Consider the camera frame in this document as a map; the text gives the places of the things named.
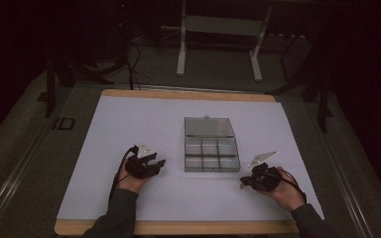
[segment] dark background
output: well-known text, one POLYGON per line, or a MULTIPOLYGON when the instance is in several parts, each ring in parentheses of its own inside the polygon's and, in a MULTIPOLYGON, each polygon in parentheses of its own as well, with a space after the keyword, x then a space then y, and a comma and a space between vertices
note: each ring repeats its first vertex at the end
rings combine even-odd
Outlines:
MULTIPOLYGON (((133 18, 155 40, 161 24, 180 24, 180 1, 134 3, 133 18)), ((203 13, 212 1, 199 3, 194 10, 203 13)), ((344 57, 332 74, 331 90, 381 180, 381 1, 355 4, 353 11, 331 19, 335 24, 322 46, 334 46, 335 38, 344 45, 344 57)), ((119 37, 114 6, 112 0, 0 1, 0 123, 31 80, 44 71, 51 52, 45 36, 54 37, 63 50, 84 63, 113 59, 121 51, 116 45, 108 47, 107 42, 107 36, 112 36, 113 42, 119 37)), ((232 17, 258 14, 240 11, 238 6, 232 12, 219 9, 218 14, 232 17)), ((268 31, 291 32, 283 20, 292 19, 291 12, 275 10, 268 31)))

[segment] floor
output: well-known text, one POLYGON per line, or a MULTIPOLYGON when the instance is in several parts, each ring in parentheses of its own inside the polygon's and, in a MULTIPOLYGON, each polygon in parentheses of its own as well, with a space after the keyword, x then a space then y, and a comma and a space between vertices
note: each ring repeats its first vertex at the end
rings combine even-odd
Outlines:
MULTIPOLYGON (((207 46, 193 41, 188 48, 186 74, 177 77, 177 38, 166 37, 160 45, 145 38, 133 41, 130 60, 137 59, 136 89, 226 90, 263 93, 287 80, 280 62, 287 40, 268 37, 261 50, 264 80, 255 82, 246 49, 207 46)), ((297 68, 306 47, 290 52, 289 69, 297 68)), ((55 237, 54 225, 64 191, 75 166, 101 90, 128 88, 126 69, 104 75, 114 85, 99 85, 77 75, 74 88, 58 86, 58 104, 45 118, 46 104, 37 101, 46 90, 46 73, 36 78, 0 127, 0 238, 55 237), (52 130, 58 117, 75 118, 71 131, 52 130)), ((283 103, 322 205, 325 218, 343 237, 381 237, 381 185, 367 157, 330 96, 328 133, 316 124, 316 103, 305 103, 303 87, 277 100, 283 103)), ((275 234, 270 237, 298 237, 275 234)))

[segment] white metal frame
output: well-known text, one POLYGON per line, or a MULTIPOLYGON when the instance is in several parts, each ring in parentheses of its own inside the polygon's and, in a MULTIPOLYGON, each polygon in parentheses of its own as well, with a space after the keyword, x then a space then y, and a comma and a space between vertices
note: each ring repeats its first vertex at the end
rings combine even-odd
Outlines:
POLYGON ((258 54, 265 37, 268 21, 272 12, 272 6, 264 16, 263 21, 227 19, 187 15, 187 0, 182 1, 182 26, 181 26, 181 48, 179 50, 177 76, 185 75, 185 64, 187 59, 187 31, 234 34, 243 36, 256 36, 257 42, 253 50, 249 51, 252 64, 253 75, 256 81, 262 80, 262 73, 259 67, 258 54))

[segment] black cable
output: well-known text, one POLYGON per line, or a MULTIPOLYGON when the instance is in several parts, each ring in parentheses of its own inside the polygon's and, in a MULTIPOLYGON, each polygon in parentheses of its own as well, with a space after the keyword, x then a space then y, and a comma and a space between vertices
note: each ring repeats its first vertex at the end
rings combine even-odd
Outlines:
POLYGON ((287 172, 287 171, 285 171, 285 170, 278 170, 278 169, 277 169, 277 171, 282 171, 282 172, 286 173, 289 177, 291 177, 291 178, 295 181, 296 186, 299 186, 299 184, 297 183, 296 178, 295 178, 292 174, 290 174, 289 172, 287 172))
POLYGON ((272 177, 272 178, 275 178, 275 179, 279 179, 279 180, 285 181, 286 183, 290 184, 292 187, 294 187, 300 193, 300 195, 302 196, 302 198, 303 198, 303 200, 305 202, 308 202, 308 198, 306 197, 306 194, 299 188, 298 184, 294 184, 292 181, 290 181, 288 179, 285 179, 285 178, 282 178, 282 177, 278 177, 278 176, 275 176, 275 175, 272 175, 272 174, 269 174, 269 173, 261 173, 261 175, 263 175, 263 176, 269 176, 269 177, 272 177))
POLYGON ((140 84, 139 81, 138 81, 138 78, 137 78, 137 75, 136 75, 135 71, 134 71, 134 78, 135 78, 135 82, 136 82, 137 85, 138 85, 138 88, 141 90, 141 84, 140 84))
POLYGON ((138 57, 137 59, 135 59, 135 62, 134 62, 134 65, 132 66, 132 69, 135 69, 135 66, 137 65, 138 63, 138 60, 139 58, 141 57, 141 51, 139 50, 139 48, 137 46, 135 46, 134 44, 130 44, 131 47, 135 48, 137 51, 138 51, 138 57))
POLYGON ((122 158, 122 162, 120 163, 120 166, 119 166, 119 170, 117 171, 117 174, 115 176, 115 178, 113 179, 113 184, 112 184, 112 187, 110 189, 110 194, 109 194, 109 201, 111 199, 111 197, 113 196, 113 192, 116 188, 116 185, 119 184, 121 181, 123 181, 124 179, 128 178, 129 177, 129 174, 127 176, 125 176, 124 178, 121 178, 120 180, 116 180, 117 177, 120 175, 121 171, 122 171, 122 168, 123 168, 123 164, 125 163, 125 160, 126 160, 126 157, 128 157, 129 153, 131 153, 132 151, 134 150, 134 147, 132 148, 129 148, 129 150, 125 153, 125 155, 123 156, 122 158))
POLYGON ((113 88, 115 88, 115 87, 117 87, 117 86, 121 86, 121 85, 123 85, 123 84, 128 84, 129 82, 119 82, 119 83, 116 83, 116 84, 114 84, 113 86, 111 86, 111 87, 109 87, 108 89, 113 89, 113 88))
POLYGON ((141 72, 139 72, 139 71, 135 71, 135 74, 139 74, 139 75, 141 75, 141 76, 145 76, 145 77, 147 77, 147 78, 148 78, 148 81, 145 82, 146 84, 149 84, 149 83, 151 82, 151 80, 153 79, 151 76, 149 76, 149 75, 147 75, 147 74, 144 74, 144 73, 141 73, 141 72))
POLYGON ((133 68, 131 67, 131 64, 129 63, 128 57, 126 57, 126 65, 128 66, 128 70, 129 70, 129 89, 134 90, 133 68))

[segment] hand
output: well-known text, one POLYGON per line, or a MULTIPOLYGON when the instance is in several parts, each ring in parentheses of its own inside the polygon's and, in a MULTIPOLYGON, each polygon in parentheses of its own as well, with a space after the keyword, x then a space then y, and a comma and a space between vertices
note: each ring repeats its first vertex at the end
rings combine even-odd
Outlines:
POLYGON ((116 188, 123 188, 139 193, 145 182, 147 182, 151 178, 140 179, 129 175, 129 173, 125 170, 126 163, 128 163, 128 159, 126 159, 125 163, 123 163, 122 169, 120 170, 120 174, 117 174, 117 180, 121 181, 116 185, 116 188))
MULTIPOLYGON (((283 171, 283 168, 277 167, 277 169, 284 179, 287 179, 292 183, 296 184, 296 181, 283 171)), ((274 190, 269 192, 260 191, 260 193, 270 196, 281 207, 288 211, 293 211, 296 208, 306 204, 302 195, 293 186, 291 186, 289 183, 283 180, 281 180, 281 182, 274 190)))

